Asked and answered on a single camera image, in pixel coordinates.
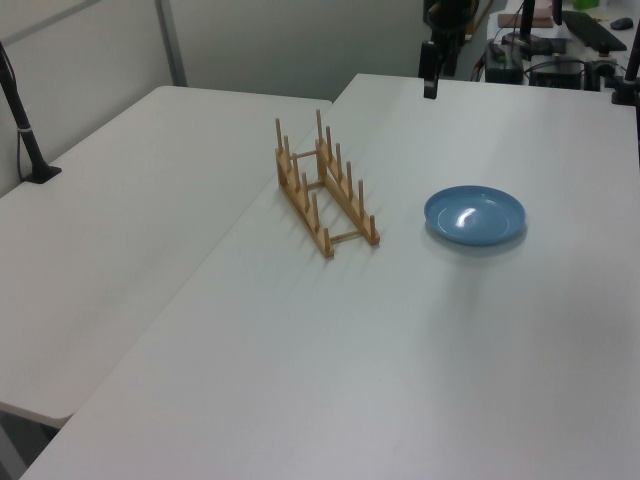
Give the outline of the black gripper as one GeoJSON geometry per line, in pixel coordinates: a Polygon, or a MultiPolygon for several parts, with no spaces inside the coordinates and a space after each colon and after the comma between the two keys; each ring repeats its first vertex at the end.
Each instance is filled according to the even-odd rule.
{"type": "Polygon", "coordinates": [[[423,21],[431,29],[431,40],[423,42],[420,52],[419,74],[423,79],[423,96],[436,99],[440,74],[440,50],[444,49],[442,74],[454,76],[457,69],[459,45],[454,40],[465,37],[467,25],[473,20],[472,0],[431,0],[423,2],[423,21]]]}

